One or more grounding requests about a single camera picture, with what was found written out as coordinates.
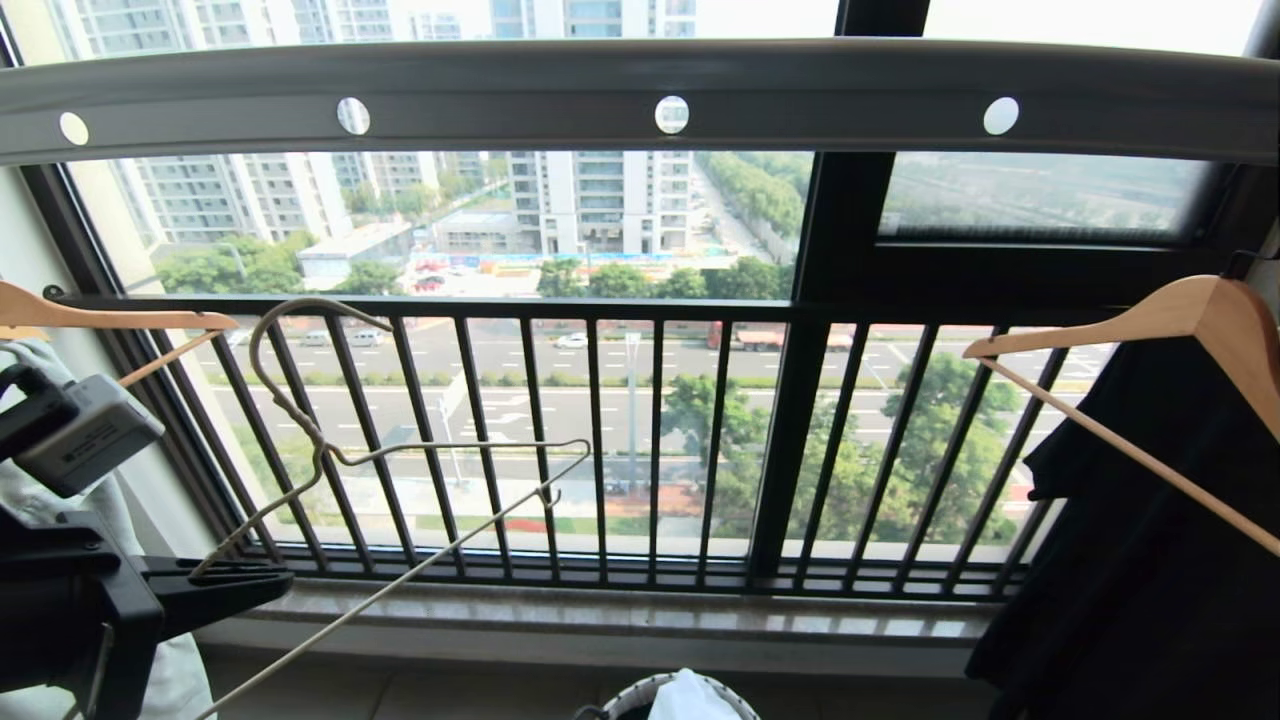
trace wooden hanger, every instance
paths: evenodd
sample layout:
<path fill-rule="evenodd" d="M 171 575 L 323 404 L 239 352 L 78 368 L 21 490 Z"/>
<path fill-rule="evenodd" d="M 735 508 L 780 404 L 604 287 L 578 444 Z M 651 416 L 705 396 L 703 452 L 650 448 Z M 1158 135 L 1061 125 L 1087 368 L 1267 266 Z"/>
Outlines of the wooden hanger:
<path fill-rule="evenodd" d="M 0 281 L 0 333 L 4 333 L 0 334 L 0 340 L 33 337 L 31 334 L 32 328 L 209 331 L 120 378 L 120 384 L 124 387 L 129 387 L 168 365 L 191 348 L 212 340 L 223 331 L 238 327 L 239 323 L 219 313 L 188 313 L 184 310 L 138 313 L 67 307 L 32 295 L 13 283 Z"/>
<path fill-rule="evenodd" d="M 1280 538 L 1093 418 L 991 359 L 995 355 L 1048 347 L 1162 337 L 1198 340 L 1271 434 L 1280 441 L 1280 333 L 1276 332 L 1275 320 L 1266 305 L 1240 281 L 1217 275 L 1192 275 L 1166 284 L 1110 320 L 1074 328 L 983 338 L 972 343 L 964 351 L 964 356 L 977 357 L 983 365 L 1056 407 L 1257 541 L 1267 551 L 1280 556 Z"/>

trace black garment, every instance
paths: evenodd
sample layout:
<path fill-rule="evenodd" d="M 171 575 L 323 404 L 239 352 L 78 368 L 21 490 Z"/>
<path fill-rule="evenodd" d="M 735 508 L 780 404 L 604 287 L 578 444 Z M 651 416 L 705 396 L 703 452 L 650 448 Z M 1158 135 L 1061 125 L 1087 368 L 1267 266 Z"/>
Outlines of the black garment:
<path fill-rule="evenodd" d="M 1194 340 L 1117 348 L 1080 410 L 1280 534 L 1280 443 Z M 1280 557 L 1070 420 L 1027 464 L 1070 500 L 969 659 L 992 720 L 1280 717 Z"/>

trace laundry basket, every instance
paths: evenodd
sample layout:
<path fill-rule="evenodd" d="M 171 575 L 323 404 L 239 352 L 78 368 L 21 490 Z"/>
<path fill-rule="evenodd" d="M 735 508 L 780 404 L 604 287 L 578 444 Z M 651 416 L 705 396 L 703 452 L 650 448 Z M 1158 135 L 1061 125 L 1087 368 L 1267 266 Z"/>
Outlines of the laundry basket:
<path fill-rule="evenodd" d="M 707 675 L 699 675 L 704 683 L 712 687 L 724 702 L 732 707 L 739 717 L 742 720 L 760 720 L 760 716 L 755 714 L 755 710 L 737 693 L 724 687 L 724 683 L 714 678 L 708 678 Z M 590 715 L 579 714 L 577 717 L 582 720 L 645 720 L 649 717 L 649 708 L 653 707 L 653 701 L 658 697 L 658 688 L 666 685 L 667 683 L 676 679 L 676 673 L 659 673 L 657 675 L 650 675 L 621 693 L 613 696 L 613 700 L 604 703 L 604 707 L 593 711 Z"/>

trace white wire hanger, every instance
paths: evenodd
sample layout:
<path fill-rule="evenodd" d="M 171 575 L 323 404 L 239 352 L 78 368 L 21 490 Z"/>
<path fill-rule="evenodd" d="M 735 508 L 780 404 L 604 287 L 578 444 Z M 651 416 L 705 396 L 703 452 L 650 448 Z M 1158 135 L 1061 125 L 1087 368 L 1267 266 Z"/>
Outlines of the white wire hanger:
<path fill-rule="evenodd" d="M 426 560 L 419 562 L 417 565 L 415 565 L 413 568 L 411 568 L 407 573 L 404 573 L 399 578 L 396 578 L 394 580 L 392 580 L 390 583 L 388 583 L 385 587 L 383 587 L 381 589 L 379 589 L 374 594 L 369 596 L 360 605 L 357 605 L 356 607 L 352 607 L 346 614 L 343 614 L 340 618 L 338 618 L 333 623 L 329 623 L 328 625 L 325 625 L 323 629 L 320 629 L 319 632 L 316 632 L 314 635 L 311 635 L 310 638 L 307 638 L 306 641 L 303 641 L 302 643 L 300 643 L 296 648 L 293 648 L 289 652 L 284 653 L 284 656 L 282 656 L 279 660 L 276 660 L 275 662 L 268 665 L 266 667 L 264 667 L 261 671 L 259 671 L 256 675 L 253 675 L 248 680 L 244 680 L 243 683 L 241 683 L 236 689 L 233 689 L 229 693 L 224 694 L 220 700 L 218 700 L 211 706 L 209 706 L 207 710 L 205 710 L 204 712 L 201 712 L 200 715 L 197 715 L 195 720 L 205 720 L 205 719 L 210 717 L 211 715 L 214 715 L 215 712 L 218 712 L 220 708 L 223 708 L 223 706 L 225 706 L 227 703 L 232 702 L 233 700 L 241 697 L 242 694 L 244 694 L 246 692 L 248 692 L 250 689 L 252 689 L 253 687 L 256 687 L 262 680 L 266 680 L 273 674 L 275 674 L 278 670 L 280 670 L 282 667 L 284 667 L 285 665 L 288 665 L 289 662 L 292 662 L 293 660 L 296 660 L 300 655 L 302 655 L 303 652 L 306 652 L 307 650 L 310 650 L 312 646 L 315 646 L 316 643 L 319 643 L 324 638 L 326 638 L 330 634 L 333 634 L 334 632 L 337 632 L 338 628 L 342 628 L 343 625 L 346 625 L 352 618 L 355 618 L 356 615 L 360 615 L 361 612 L 364 612 L 365 610 L 367 610 L 370 606 L 372 606 L 375 602 L 378 602 L 383 597 L 385 597 L 385 596 L 390 594 L 392 592 L 394 592 L 397 588 L 399 588 L 401 585 L 403 585 L 404 583 L 407 583 L 408 580 L 411 580 L 415 575 L 417 575 L 419 573 L 421 573 L 426 568 L 430 568 L 431 565 L 434 565 L 442 557 L 444 557 L 444 556 L 447 556 L 447 555 L 449 555 L 452 552 L 456 552 L 460 547 L 462 547 L 462 544 L 465 542 L 470 541 L 475 536 L 477 536 L 481 532 L 484 532 L 485 529 L 488 529 L 489 525 L 493 525 L 494 523 L 502 520 L 509 512 L 512 512 L 513 510 L 516 510 L 517 507 L 520 507 L 521 505 L 524 505 L 529 500 L 531 500 L 534 497 L 538 497 L 538 498 L 541 500 L 541 502 L 543 502 L 543 505 L 545 507 L 548 507 L 548 509 L 553 507 L 557 502 L 559 502 L 561 492 L 556 491 L 556 496 L 554 496 L 554 498 L 552 498 L 552 497 L 549 497 L 547 495 L 547 491 L 550 488 L 552 484 L 554 484 L 557 480 L 559 480 L 561 478 L 563 478 L 571 470 L 573 470 L 575 468 L 577 468 L 579 465 L 581 465 L 584 460 L 586 460 L 588 457 L 591 456 L 591 443 L 590 443 L 590 441 L 588 441 L 585 438 L 573 438 L 573 439 L 563 441 L 563 442 L 550 442 L 550 441 L 543 441 L 543 442 L 415 442 L 415 443 L 393 445 L 393 446 L 388 446 L 388 447 L 383 447 L 383 448 L 375 450 L 374 452 L 370 452 L 367 455 L 361 455 L 361 456 L 357 456 L 357 457 L 348 459 L 342 452 L 342 448 L 339 448 L 338 446 L 335 446 L 332 442 L 329 442 L 329 441 L 325 439 L 324 432 L 320 429 L 320 425 L 319 425 L 317 420 L 315 418 L 312 418 L 311 415 L 307 415 L 306 413 L 303 413 L 302 410 L 300 410 L 297 407 L 297 405 L 294 405 L 293 401 L 289 400 L 289 396 L 284 391 L 282 391 L 280 387 L 270 378 L 270 375 L 266 373 L 266 370 L 262 369 L 262 361 L 261 361 L 261 356 L 260 356 L 260 346 L 261 346 L 261 342 L 262 342 L 262 334 L 266 332 L 266 328 L 270 327 L 271 323 L 274 323 L 276 318 L 279 318 L 280 315 L 283 315 L 285 313 L 289 313 L 292 310 L 297 310 L 300 307 L 317 307 L 317 306 L 319 307 L 326 307 L 329 310 L 337 311 L 337 313 L 343 314 L 343 315 L 349 315 L 349 316 L 357 318 L 357 319 L 360 319 L 360 320 L 362 320 L 365 323 L 369 323 L 370 325 L 374 325 L 374 327 L 376 327 L 379 329 L 383 329 L 385 332 L 392 332 L 392 328 L 387 323 L 383 323 L 381 320 L 378 320 L 376 318 L 372 318 L 372 316 L 370 316 L 370 315 L 367 315 L 365 313 L 361 313 L 360 310 L 356 310 L 355 307 L 351 307 L 348 305 L 344 305 L 342 302 L 338 302 L 335 300 L 329 300 L 329 299 L 325 299 L 325 297 L 300 297 L 297 300 L 289 300 L 287 302 L 282 302 L 282 304 L 276 305 L 275 307 L 273 307 L 271 310 L 269 310 L 266 314 L 264 314 L 262 318 L 257 322 L 257 324 L 253 325 L 253 333 L 250 336 L 250 341 L 248 341 L 248 359 L 250 359 L 250 365 L 253 368 L 253 374 L 257 375 L 259 382 L 261 382 L 262 387 L 265 387 L 268 389 L 268 392 L 271 395 L 271 402 L 274 402 L 280 409 L 283 409 L 289 415 L 289 418 L 294 423 L 298 424 L 298 427 L 302 429 L 302 432 L 306 433 L 307 438 L 315 446 L 315 451 L 311 454 L 311 478 L 306 483 L 302 483 L 301 486 L 298 486 L 298 487 L 291 489 L 289 492 L 282 495 L 276 500 L 269 502 L 261 510 L 259 510 L 252 516 L 250 516 L 247 520 L 244 520 L 244 523 L 242 523 L 238 528 L 236 528 L 236 530 L 232 532 L 232 534 L 229 534 L 227 537 L 227 539 L 224 539 L 216 548 L 214 548 L 214 551 L 210 552 L 209 556 L 205 557 L 205 560 L 200 565 L 197 565 L 195 570 L 191 571 L 191 577 L 192 578 L 202 575 L 209 569 L 209 566 L 212 562 L 215 562 L 219 557 L 221 557 L 232 547 L 234 547 L 234 544 L 242 537 L 244 537 L 244 534 L 248 533 L 250 529 L 252 529 L 256 525 L 259 525 L 262 521 L 262 519 L 266 518 L 266 515 L 274 512 L 282 505 L 285 505 L 291 500 L 298 497 L 303 492 L 306 492 L 306 491 L 311 489 L 312 487 L 315 487 L 316 483 L 320 482 L 320 478 L 323 475 L 320 461 L 321 461 L 321 459 L 324 457 L 324 455 L 326 452 L 330 454 L 335 460 L 338 460 L 338 462 L 342 462 L 343 465 L 346 465 L 348 468 L 349 466 L 355 466 L 355 465 L 360 465 L 360 464 L 364 464 L 364 462 L 369 462 L 370 460 L 376 460 L 376 459 L 383 457 L 383 456 L 385 456 L 388 454 L 398 452 L 398 451 L 402 451 L 402 450 L 498 448 L 498 447 L 547 448 L 547 447 L 568 447 L 571 445 L 581 445 L 582 446 L 582 454 L 579 455 L 579 456 L 576 456 L 566 468 L 563 468 L 561 471 L 556 473 L 556 475 L 550 477 L 545 483 L 539 484 L 538 487 L 535 487 L 534 489 L 531 489 L 526 495 L 521 496 L 518 500 L 516 500 L 511 505 L 507 505 L 497 515 L 493 515 L 492 518 L 489 518 L 488 520 L 485 520 L 484 523 L 481 523 L 479 527 L 476 527 L 471 532 L 466 533 L 465 536 L 462 536 L 458 539 L 456 539 L 452 543 L 449 543 L 447 547 L 440 548 L 440 551 L 438 551 L 435 555 L 431 555 Z"/>

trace metal railing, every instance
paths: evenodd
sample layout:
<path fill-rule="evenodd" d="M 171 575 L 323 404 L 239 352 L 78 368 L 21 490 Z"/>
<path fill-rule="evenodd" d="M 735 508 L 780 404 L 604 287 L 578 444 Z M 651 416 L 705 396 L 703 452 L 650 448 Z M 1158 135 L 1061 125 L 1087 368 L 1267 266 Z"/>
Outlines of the metal railing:
<path fill-rule="evenodd" d="M 120 307 L 147 307 L 147 309 L 191 309 L 200 307 L 207 311 L 228 313 L 233 315 L 246 315 L 246 323 L 252 316 L 260 315 L 274 301 L 270 299 L 150 299 L 150 300 L 95 300 L 82 301 L 81 305 Z M 430 582 L 463 582 L 463 583 L 513 583 L 559 587 L 584 588 L 611 588 L 611 589 L 669 589 L 669 591 L 698 591 L 698 592 L 733 592 L 733 593 L 769 593 L 769 594 L 806 594 L 806 596 L 836 596 L 836 597 L 868 597 L 890 600 L 987 600 L 998 601 L 1015 591 L 1019 584 L 1032 538 L 1036 537 L 1039 527 L 1048 514 L 1047 507 L 1036 507 L 1028 515 L 1027 521 L 1009 542 L 1007 553 L 992 552 L 992 547 L 979 550 L 979 539 L 988 519 L 996 511 L 997 505 L 1005 493 L 1005 486 L 1011 470 L 1024 450 L 1024 445 L 1032 432 L 1039 411 L 1039 404 L 1030 401 L 1021 410 L 1016 427 L 1006 438 L 1006 447 L 993 477 L 987 486 L 978 510 L 969 519 L 964 541 L 959 544 L 942 546 L 927 542 L 931 521 L 938 509 L 942 495 L 948 488 L 951 470 L 964 446 L 966 433 L 983 397 L 988 389 L 989 374 L 982 369 L 977 370 L 968 389 L 963 405 L 959 407 L 957 420 L 951 430 L 946 452 L 938 459 L 937 471 L 932 478 L 932 484 L 925 495 L 923 507 L 915 518 L 914 530 L 909 542 L 892 543 L 877 542 L 872 534 L 878 515 L 882 511 L 882 501 L 890 488 L 895 461 L 908 437 L 908 425 L 913 418 L 913 409 L 918 402 L 922 379 L 925 375 L 928 359 L 938 337 L 940 324 L 927 324 L 920 328 L 919 342 L 915 356 L 910 359 L 910 370 L 904 373 L 905 382 L 900 388 L 892 391 L 899 396 L 899 411 L 893 415 L 888 438 L 884 443 L 883 455 L 874 474 L 874 486 L 865 498 L 863 509 L 863 521 L 856 528 L 849 528 L 849 538 L 852 541 L 851 552 L 842 557 L 836 557 L 827 551 L 817 552 L 815 547 L 823 544 L 818 538 L 819 524 L 823 523 L 823 514 L 827 507 L 827 496 L 831 492 L 833 474 L 836 471 L 836 456 L 845 433 L 845 421 L 850 416 L 850 406 L 856 393 L 859 368 L 865 366 L 865 350 L 868 346 L 872 323 L 865 318 L 847 316 L 845 311 L 822 307 L 800 307 L 783 302 L 719 302 L 719 304 L 672 304 L 672 302 L 628 302 L 614 301 L 609 304 L 591 304 L 579 301 L 419 301 L 411 299 L 361 299 L 352 304 L 358 309 L 375 316 L 387 318 L 393 328 L 390 333 L 390 347 L 383 346 L 378 352 L 394 355 L 397 378 L 407 378 L 403 383 L 412 411 L 413 430 L 421 439 L 445 439 L 442 433 L 447 427 L 440 425 L 440 420 L 431 416 L 421 383 L 416 382 L 421 377 L 415 360 L 413 327 L 424 318 L 435 323 L 435 333 L 444 332 L 442 323 L 452 324 L 453 340 L 457 342 L 460 352 L 460 365 L 456 387 L 465 392 L 458 406 L 470 409 L 475 439 L 492 439 L 492 433 L 486 423 L 485 400 L 481 387 L 481 374 L 477 370 L 475 343 L 472 341 L 472 325 L 476 320 L 506 320 L 518 333 L 518 340 L 507 341 L 512 347 L 520 348 L 524 372 L 521 383 L 517 387 L 508 387 L 507 391 L 518 396 L 527 396 L 529 424 L 532 439 L 566 439 L 570 437 L 586 436 L 593 442 L 594 457 L 590 464 L 590 503 L 594 512 L 588 516 L 594 521 L 594 527 L 585 530 L 581 521 L 576 521 L 572 529 L 566 530 L 558 523 L 556 509 L 543 509 L 541 528 L 535 534 L 544 534 L 539 539 L 538 547 L 530 546 L 531 537 L 527 528 L 518 532 L 524 542 L 512 542 L 511 521 L 500 521 L 495 525 L 488 542 L 467 548 L 452 559 L 451 562 L 439 564 L 424 574 L 424 579 Z M 348 342 L 347 328 L 335 315 L 324 315 L 323 310 L 316 311 L 316 319 L 328 334 L 328 347 L 324 352 L 333 352 L 334 360 L 340 370 L 342 384 L 337 388 L 317 391 L 314 383 L 308 383 L 294 357 L 287 332 L 279 324 L 273 325 L 268 332 L 270 348 L 274 351 L 279 364 L 283 384 L 287 386 L 297 405 L 307 413 L 315 413 L 314 396 L 316 392 L 339 392 L 349 398 L 352 407 L 352 420 L 344 427 L 358 428 L 360 437 L 369 450 L 380 447 L 383 439 L 378 427 L 379 418 L 370 404 L 367 378 L 361 375 L 357 360 Z M 538 348 L 540 342 L 548 342 L 549 337 L 539 337 L 538 323 L 543 319 L 576 320 L 585 324 L 586 329 L 586 359 L 588 377 L 585 378 L 585 396 L 589 401 L 590 427 L 577 424 L 557 423 L 554 415 L 548 416 L 544 410 L 547 369 L 539 366 Z M 653 388 L 648 395 L 650 402 L 650 423 L 648 427 L 649 447 L 640 448 L 641 457 L 634 459 L 637 465 L 646 465 L 648 486 L 646 492 L 630 493 L 628 501 L 632 506 L 637 502 L 646 505 L 644 509 L 643 527 L 645 532 L 620 536 L 609 530 L 611 507 L 607 491 L 605 459 L 603 447 L 603 420 L 602 420 L 602 364 L 600 364 L 600 322 L 621 320 L 646 320 L 650 322 L 648 334 L 653 343 L 652 372 L 649 380 Z M 672 551 L 664 537 L 659 532 L 659 521 L 666 515 L 660 510 L 659 491 L 663 486 L 663 466 L 666 460 L 662 455 L 662 441 L 664 428 L 660 421 L 664 386 L 669 387 L 675 374 L 682 369 L 664 369 L 664 348 L 675 348 L 681 340 L 673 338 L 669 329 L 677 324 L 710 323 L 722 324 L 722 337 L 714 351 L 714 397 L 712 401 L 709 451 L 705 460 L 705 475 L 701 483 L 701 492 L 696 501 L 700 503 L 698 518 L 696 538 L 687 538 L 687 543 L 677 551 Z M 759 495 L 754 507 L 750 532 L 744 537 L 735 538 L 735 542 L 724 542 L 717 537 L 716 527 L 719 521 L 716 514 L 717 479 L 718 471 L 724 465 L 721 452 L 721 437 L 724 424 L 726 393 L 730 388 L 730 363 L 739 355 L 731 346 L 733 327 L 750 323 L 788 323 L 792 331 L 797 323 L 814 324 L 822 328 L 822 337 L 829 332 L 832 323 L 852 323 L 852 345 L 850 347 L 844 374 L 838 378 L 838 386 L 832 382 L 818 389 L 824 400 L 833 397 L 836 404 L 835 424 L 829 433 L 822 436 L 823 461 L 817 470 L 817 482 L 812 503 L 804 506 L 804 501 L 794 497 L 796 484 L 795 477 L 783 478 L 781 473 L 773 477 L 762 470 Z M 1006 328 L 993 328 L 1004 332 Z M 151 340 L 157 351 L 168 350 L 170 338 L 155 333 Z M 244 462 L 236 461 L 236 438 L 229 432 L 227 421 L 219 419 L 218 413 L 212 413 L 201 400 L 201 384 L 205 383 L 206 400 L 211 387 L 216 392 L 230 393 L 234 406 L 248 425 L 252 445 L 262 454 L 268 483 L 283 492 L 298 478 L 289 478 L 288 459 L 276 448 L 273 439 L 270 420 L 266 414 L 269 409 L 260 404 L 260 397 L 253 391 L 251 379 L 247 378 L 247 360 L 228 342 L 228 338 L 219 337 L 212 343 L 214 361 L 205 361 L 209 370 L 193 373 L 188 363 L 186 369 L 175 366 L 173 380 L 183 398 L 189 414 L 193 418 L 209 454 L 216 462 L 220 474 L 225 479 L 223 496 L 236 516 L 246 516 L 253 512 L 260 505 L 255 501 L 255 495 L 261 498 L 262 492 L 253 492 L 253 478 L 244 471 Z M 1059 370 L 1065 361 L 1066 352 L 1056 351 L 1047 361 L 1041 377 L 1041 382 L 1052 386 Z M 216 363 L 216 370 L 211 368 Z M 801 355 L 795 343 L 788 338 L 787 346 L 780 354 L 778 370 L 780 382 L 787 365 L 812 366 L 820 372 L 822 356 L 812 354 Z M 385 382 L 385 375 L 379 375 Z M 210 386 L 211 380 L 218 386 Z M 154 382 L 165 382 L 161 378 Z M 388 392 L 398 396 L 399 387 L 380 387 L 379 392 Z M 780 424 L 778 418 L 788 404 L 800 402 L 804 413 L 810 413 L 815 398 L 787 397 L 776 388 L 772 416 L 773 423 L 763 457 L 778 446 L 787 442 L 805 442 L 805 436 L 810 433 L 808 423 Z M 483 475 L 484 491 L 488 500 L 488 510 L 497 511 L 502 503 L 500 482 L 507 478 L 500 477 L 490 451 L 479 454 L 480 475 Z M 438 530 L 443 530 L 439 542 L 424 541 L 422 536 L 415 537 L 412 519 L 406 514 L 402 487 L 397 486 L 397 473 L 388 460 L 379 460 L 374 464 L 378 492 L 380 502 L 385 502 L 390 519 L 389 528 L 369 528 L 369 518 L 362 516 L 352 501 L 351 493 L 344 484 L 344 478 L 339 474 L 333 462 L 326 461 L 323 466 L 324 477 L 335 506 L 334 520 L 340 519 L 340 528 L 324 528 L 316 525 L 314 510 L 308 510 L 302 501 L 289 503 L 292 521 L 276 524 L 276 530 L 270 527 L 261 528 L 251 542 L 246 542 L 241 551 L 250 557 L 266 557 L 285 562 L 294 570 L 305 575 L 320 575 L 332 578 L 385 578 L 401 573 L 407 566 L 417 562 L 422 552 L 442 547 L 456 539 L 460 534 L 460 523 L 466 518 L 460 518 L 454 507 L 454 495 L 451 495 L 451 473 L 447 469 L 448 457 L 440 457 L 439 451 L 424 451 L 421 460 L 428 471 L 430 493 L 438 507 Z M 771 471 L 778 469 L 778 462 L 769 462 L 762 457 L 762 468 Z M 545 450 L 539 450 L 535 457 L 525 460 L 522 471 L 530 480 L 534 478 L 545 480 L 549 469 L 557 457 L 549 456 Z M 790 473 L 799 474 L 800 468 L 790 468 Z M 753 568 L 751 556 L 760 552 L 760 543 L 769 542 L 769 533 L 763 525 L 771 520 L 765 515 L 782 515 L 792 512 L 792 503 L 800 507 L 795 512 L 803 514 L 803 537 L 790 536 L 783 539 L 786 548 L 764 548 L 765 555 L 772 553 L 778 557 L 777 565 L 765 571 Z M 292 537 L 282 537 L 280 528 L 285 528 Z M 340 529 L 342 537 L 335 532 Z M 772 541 L 777 543 L 777 536 Z"/>

